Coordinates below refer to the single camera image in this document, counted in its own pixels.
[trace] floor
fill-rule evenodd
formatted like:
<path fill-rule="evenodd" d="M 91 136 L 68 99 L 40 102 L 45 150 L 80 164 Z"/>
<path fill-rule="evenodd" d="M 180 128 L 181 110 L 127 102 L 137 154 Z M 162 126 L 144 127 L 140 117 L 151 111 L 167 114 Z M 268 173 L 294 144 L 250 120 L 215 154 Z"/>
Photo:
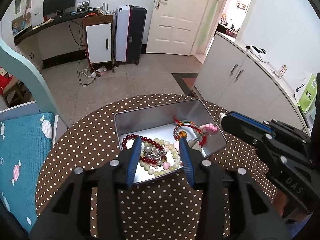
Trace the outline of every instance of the floor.
<path fill-rule="evenodd" d="M 80 64 L 81 70 L 87 67 L 85 60 Z M 201 66 L 193 56 L 142 54 L 139 65 L 120 65 L 86 87 L 79 84 L 76 62 L 44 69 L 41 74 L 59 110 L 75 123 L 100 106 L 123 98 L 155 93 L 190 95 Z M 91 80 L 82 75 L 83 83 Z"/>

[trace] round table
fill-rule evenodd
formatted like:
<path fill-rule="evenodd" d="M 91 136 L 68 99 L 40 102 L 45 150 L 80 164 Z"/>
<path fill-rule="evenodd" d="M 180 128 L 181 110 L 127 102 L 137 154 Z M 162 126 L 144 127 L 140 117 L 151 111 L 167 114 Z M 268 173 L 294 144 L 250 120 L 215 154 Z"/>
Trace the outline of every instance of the round table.
<path fill-rule="evenodd" d="M 95 169 L 118 157 L 120 148 L 113 120 L 114 114 L 137 108 L 191 100 L 175 94 L 154 94 L 126 98 L 102 106 L 76 122 L 53 146 L 45 160 L 36 188 L 36 212 L 42 210 L 75 167 Z M 227 111 L 203 100 L 214 119 Z M 276 187 L 266 179 L 267 166 L 255 154 L 255 148 L 223 132 L 227 146 L 210 157 L 221 168 L 246 168 L 270 200 Z M 91 235 L 97 236 L 97 188 L 92 191 Z M 230 233 L 228 192 L 225 193 L 224 235 Z M 183 172 L 172 172 L 150 184 L 133 185 L 119 191 L 120 209 L 126 239 L 194 239 L 201 207 L 202 192 L 193 190 Z"/>

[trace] screw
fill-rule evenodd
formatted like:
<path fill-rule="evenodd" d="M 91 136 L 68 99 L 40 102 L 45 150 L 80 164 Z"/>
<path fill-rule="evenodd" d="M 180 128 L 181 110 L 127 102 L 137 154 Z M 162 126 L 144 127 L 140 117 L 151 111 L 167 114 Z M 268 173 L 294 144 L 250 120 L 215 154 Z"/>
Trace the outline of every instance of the screw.
<path fill-rule="evenodd" d="M 282 163 L 287 163 L 287 161 L 288 161 L 287 158 L 284 156 L 281 156 L 280 160 L 282 161 Z"/>
<path fill-rule="evenodd" d="M 83 172 L 83 168 L 82 167 L 76 167 L 74 170 L 75 174 L 81 174 Z"/>
<path fill-rule="evenodd" d="M 272 139 L 271 134 L 266 133 L 265 136 L 266 136 L 268 139 Z"/>
<path fill-rule="evenodd" d="M 201 163 L 204 167 L 209 167 L 211 165 L 211 161 L 209 160 L 203 160 Z"/>
<path fill-rule="evenodd" d="M 113 166 L 113 167 L 116 167 L 120 164 L 120 162 L 118 160 L 111 160 L 110 161 L 110 165 Z"/>
<path fill-rule="evenodd" d="M 241 174 L 241 175 L 244 175 L 244 174 L 247 173 L 247 170 L 244 169 L 244 168 L 239 168 L 239 169 L 238 169 L 238 173 Z"/>

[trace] computer monitor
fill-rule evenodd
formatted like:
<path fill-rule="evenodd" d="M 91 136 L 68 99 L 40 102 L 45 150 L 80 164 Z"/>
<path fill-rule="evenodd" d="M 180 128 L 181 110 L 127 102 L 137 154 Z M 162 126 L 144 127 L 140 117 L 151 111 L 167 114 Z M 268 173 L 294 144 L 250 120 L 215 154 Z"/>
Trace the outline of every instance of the computer monitor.
<path fill-rule="evenodd" d="M 63 14 L 63 10 L 76 6 L 76 0 L 44 0 L 43 1 L 43 15 L 57 13 Z"/>

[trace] teal bedding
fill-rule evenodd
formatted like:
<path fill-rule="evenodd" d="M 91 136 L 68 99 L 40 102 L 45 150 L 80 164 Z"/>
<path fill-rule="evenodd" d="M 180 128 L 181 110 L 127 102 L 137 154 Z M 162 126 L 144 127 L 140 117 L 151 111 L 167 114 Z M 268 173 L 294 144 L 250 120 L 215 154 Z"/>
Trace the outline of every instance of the teal bedding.
<path fill-rule="evenodd" d="M 37 219 L 36 184 L 52 148 L 53 125 L 51 113 L 0 122 L 0 199 L 28 232 Z"/>

